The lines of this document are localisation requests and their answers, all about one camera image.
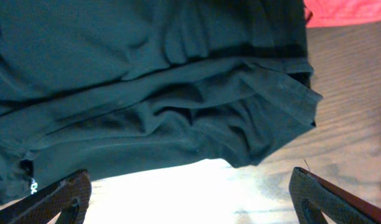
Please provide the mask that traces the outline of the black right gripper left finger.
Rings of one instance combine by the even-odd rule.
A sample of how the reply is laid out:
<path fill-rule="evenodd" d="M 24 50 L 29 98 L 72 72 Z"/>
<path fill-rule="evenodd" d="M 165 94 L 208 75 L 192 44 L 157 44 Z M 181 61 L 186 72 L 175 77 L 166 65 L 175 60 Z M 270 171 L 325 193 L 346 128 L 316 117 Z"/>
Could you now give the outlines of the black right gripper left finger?
<path fill-rule="evenodd" d="M 88 172 L 78 170 L 40 191 L 0 210 L 0 224 L 82 224 L 92 185 Z"/>

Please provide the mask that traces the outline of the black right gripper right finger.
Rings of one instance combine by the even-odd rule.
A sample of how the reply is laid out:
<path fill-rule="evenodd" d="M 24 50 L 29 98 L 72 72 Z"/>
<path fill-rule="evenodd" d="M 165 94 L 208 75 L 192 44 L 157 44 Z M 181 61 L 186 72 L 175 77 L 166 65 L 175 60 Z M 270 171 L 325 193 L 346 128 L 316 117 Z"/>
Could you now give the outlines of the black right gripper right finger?
<path fill-rule="evenodd" d="M 302 224 L 334 223 L 381 224 L 381 208 L 356 197 L 301 167 L 295 167 L 289 192 Z"/>

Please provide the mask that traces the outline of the black t-shirt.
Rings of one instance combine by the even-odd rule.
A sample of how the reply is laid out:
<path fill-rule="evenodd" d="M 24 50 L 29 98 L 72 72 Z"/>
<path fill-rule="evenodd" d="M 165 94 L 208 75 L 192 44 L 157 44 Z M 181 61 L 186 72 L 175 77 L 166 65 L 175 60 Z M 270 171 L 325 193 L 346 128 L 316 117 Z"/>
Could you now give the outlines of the black t-shirt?
<path fill-rule="evenodd" d="M 0 205 L 224 159 L 313 129 L 302 1 L 0 0 Z"/>

